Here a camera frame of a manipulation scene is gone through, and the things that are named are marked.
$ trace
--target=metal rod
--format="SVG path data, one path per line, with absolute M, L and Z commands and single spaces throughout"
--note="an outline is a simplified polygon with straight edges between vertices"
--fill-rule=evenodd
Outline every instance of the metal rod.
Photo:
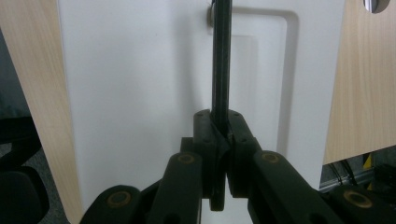
M 368 184 L 374 179 L 374 169 L 371 168 L 371 169 L 361 171 L 359 173 L 354 174 L 354 176 L 355 176 L 356 182 L 358 182 L 358 185 Z M 343 177 L 341 177 L 341 180 L 343 183 L 348 183 L 349 177 L 343 176 Z M 332 180 L 321 183 L 318 191 L 320 193 L 327 193 L 337 186 L 340 186 L 340 182 L 337 179 L 332 179 Z
M 216 0 L 213 34 L 212 120 L 223 136 L 228 132 L 232 0 Z

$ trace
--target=black plastic part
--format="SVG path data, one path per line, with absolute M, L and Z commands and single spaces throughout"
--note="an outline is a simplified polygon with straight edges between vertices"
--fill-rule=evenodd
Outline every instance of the black plastic part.
M 190 152 L 172 156 L 158 188 L 148 224 L 200 223 L 202 159 Z
M 140 191 L 134 187 L 116 186 L 105 190 L 85 213 L 81 224 L 141 223 Z
M 253 224 L 276 224 L 276 218 L 271 212 L 271 206 L 264 200 L 256 184 L 251 185 L 247 210 Z
M 203 196 L 209 199 L 212 211 L 224 209 L 226 154 L 230 148 L 228 140 L 212 123 L 209 110 L 202 110 L 194 115 L 193 151 L 205 161 L 203 164 Z
M 49 210 L 49 198 L 37 171 L 16 167 L 0 172 L 0 223 L 37 223 Z
M 212 119 L 220 133 L 227 137 L 230 89 L 232 0 L 216 0 L 213 34 Z
M 382 164 L 375 167 L 375 180 L 396 188 L 396 167 Z
M 149 217 L 149 212 L 151 210 L 152 204 L 154 202 L 155 196 L 157 195 L 158 188 L 160 187 L 161 180 L 155 182 L 150 185 L 148 188 L 142 190 L 140 192 L 140 204 L 139 204 L 139 212 L 141 213 L 140 222 L 146 223 L 147 218 Z
M 210 199 L 214 194 L 216 162 L 218 159 L 217 137 L 212 127 L 210 111 L 202 110 L 194 115 L 193 152 L 199 154 L 203 164 L 203 197 Z
M 254 181 L 278 223 L 343 223 L 282 155 L 260 151 L 253 160 Z
M 233 150 L 227 173 L 230 192 L 235 198 L 247 198 L 250 188 L 250 167 L 253 156 L 261 147 L 253 137 L 242 114 L 229 111 L 229 121 L 233 134 Z
M 194 139 L 192 137 L 182 137 L 180 152 L 194 152 Z
M 370 191 L 355 186 L 339 186 L 330 192 L 329 204 L 345 223 L 391 224 L 396 212 Z

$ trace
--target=light wood surface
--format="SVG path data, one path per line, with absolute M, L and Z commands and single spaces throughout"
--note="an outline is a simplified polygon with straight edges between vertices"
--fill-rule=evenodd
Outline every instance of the light wood surface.
M 346 0 L 324 163 L 396 145 L 396 1 Z
M 82 205 L 64 79 L 57 1 L 1 0 L 0 27 L 66 216 L 71 223 L 79 223 Z

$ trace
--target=circular hole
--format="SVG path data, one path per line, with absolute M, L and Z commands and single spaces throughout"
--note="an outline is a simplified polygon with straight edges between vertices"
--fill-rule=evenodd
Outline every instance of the circular hole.
M 190 164 L 190 163 L 194 162 L 194 157 L 192 155 L 184 154 L 184 155 L 177 157 L 177 160 L 184 164 Z
M 388 7 L 390 0 L 363 0 L 364 7 L 371 13 L 380 13 Z
M 271 163 L 276 163 L 279 161 L 279 157 L 271 153 L 262 153 L 262 159 Z
M 177 214 L 168 214 L 163 220 L 163 224 L 178 224 L 180 223 L 180 217 Z
M 366 196 L 354 191 L 354 190 L 347 190 L 344 192 L 344 198 L 352 203 L 355 206 L 360 208 L 371 208 L 373 203 L 369 198 Z
M 118 191 L 111 194 L 107 199 L 107 205 L 111 208 L 123 207 L 128 204 L 132 199 L 132 196 L 127 191 Z
M 309 215 L 309 220 L 313 224 L 327 224 L 326 218 L 321 214 L 316 214 L 316 213 L 311 214 Z

